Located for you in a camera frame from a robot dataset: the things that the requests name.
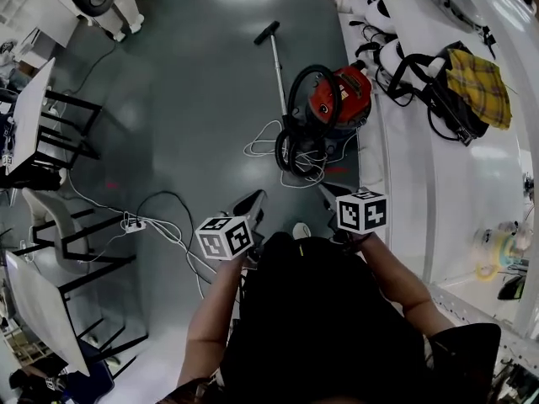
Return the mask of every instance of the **concrete floor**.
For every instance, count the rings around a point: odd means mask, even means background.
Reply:
[[[270,43],[256,47],[254,37],[274,19],[281,22],[277,40],[286,90],[307,65],[343,66],[344,43],[333,2],[138,3],[146,17],[142,31],[118,45],[78,94],[103,104],[105,111],[91,134],[103,159],[79,159],[72,172],[76,187],[103,204],[130,211],[147,195],[171,190],[189,206],[196,226],[240,196],[264,189],[268,199],[260,233],[269,237],[305,221],[314,235],[327,236],[330,214],[323,208],[318,189],[282,187],[275,160],[246,157],[243,147],[266,123],[280,118]],[[55,90],[76,88],[89,66],[112,45],[97,28],[80,23],[67,50],[57,57]],[[66,117],[79,120],[83,116],[69,109]],[[354,183],[357,155],[351,144],[349,157],[339,164],[344,172],[337,178]],[[64,195],[72,193],[65,190]],[[73,200],[70,208],[81,210],[86,205]],[[175,198],[152,199],[143,213],[173,221],[183,230],[184,239],[189,239],[187,215]],[[19,198],[3,215],[6,225],[16,227],[13,240],[25,238],[29,215],[23,200]],[[118,233],[119,228],[110,229],[92,243],[102,247]],[[184,252],[153,230],[116,240],[109,250],[136,250],[137,260],[134,268],[120,271],[93,289],[101,311],[106,316],[119,311],[130,319],[132,327],[119,343],[137,335],[144,325],[150,339],[137,349],[145,351],[103,402],[155,402],[174,388],[179,374],[186,328],[200,300],[195,276]],[[136,309],[139,301],[141,320]],[[80,327],[91,322],[89,317],[83,308],[77,311]]]

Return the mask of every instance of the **white chair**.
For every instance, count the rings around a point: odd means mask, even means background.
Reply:
[[[31,232],[32,242],[35,245],[13,252],[13,254],[21,256],[46,247],[53,247],[55,248],[58,265],[72,274],[87,274],[89,262],[113,263],[135,258],[134,255],[128,258],[114,258],[110,256],[97,257],[95,254],[90,254],[92,250],[88,245],[87,236],[119,223],[123,219],[123,215],[117,215],[96,225],[82,228],[74,219],[93,214],[93,209],[70,214],[61,200],[48,194],[35,192],[31,189],[23,189],[22,193],[32,214]],[[41,231],[52,227],[56,228],[55,235],[51,238],[53,241],[43,239],[38,235]]]

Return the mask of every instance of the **yellow object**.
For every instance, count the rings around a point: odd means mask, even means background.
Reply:
[[[449,50],[449,57],[452,65],[446,71],[449,89],[461,96],[481,121],[509,129],[511,107],[499,67],[463,50]]]

